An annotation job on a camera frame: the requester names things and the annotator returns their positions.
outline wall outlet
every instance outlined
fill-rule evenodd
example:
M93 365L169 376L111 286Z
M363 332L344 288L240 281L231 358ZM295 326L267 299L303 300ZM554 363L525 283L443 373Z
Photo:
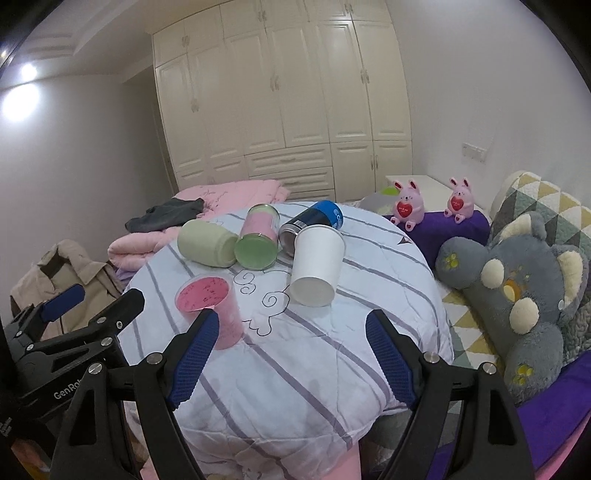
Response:
M473 158L474 160L484 161L487 151L486 148L475 147L469 143L462 144L462 155L464 155L464 157Z

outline blue can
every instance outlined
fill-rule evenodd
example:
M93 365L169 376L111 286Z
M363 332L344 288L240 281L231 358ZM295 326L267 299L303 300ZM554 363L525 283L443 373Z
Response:
M338 230L343 226L343 212L330 200L322 200L293 217L279 229L279 242L283 251L293 257L296 253L296 236L310 225L326 225Z

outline dark gray clothing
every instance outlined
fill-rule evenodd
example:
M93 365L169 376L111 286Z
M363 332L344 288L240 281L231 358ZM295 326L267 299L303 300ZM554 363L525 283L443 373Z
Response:
M125 228L129 233L147 233L164 230L169 226L181 226L202 213L203 207L203 199L173 198L162 205L150 207L142 217L132 218L125 224Z

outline purple cushion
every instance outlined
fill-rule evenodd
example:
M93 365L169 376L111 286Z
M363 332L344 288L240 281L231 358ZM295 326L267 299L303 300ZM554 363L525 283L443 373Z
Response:
M390 220L392 215L384 215L384 217ZM405 231L403 224L399 227ZM474 215L462 223L456 223L453 217L445 218L443 212L427 212L423 221L406 234L417 244L429 267L435 269L439 249L447 240L455 236L463 236L486 245L490 232L491 226L486 217L482 212L474 210Z

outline red heart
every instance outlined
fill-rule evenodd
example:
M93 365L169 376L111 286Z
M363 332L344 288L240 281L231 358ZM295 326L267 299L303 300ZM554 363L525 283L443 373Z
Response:
M462 209L462 207L464 206L464 200L462 200L459 197L452 197L451 204L452 204L452 208L456 212L459 212Z
M413 206L410 203L398 202L398 205L396 205L396 210L398 210L398 213L402 218L406 218L413 212Z

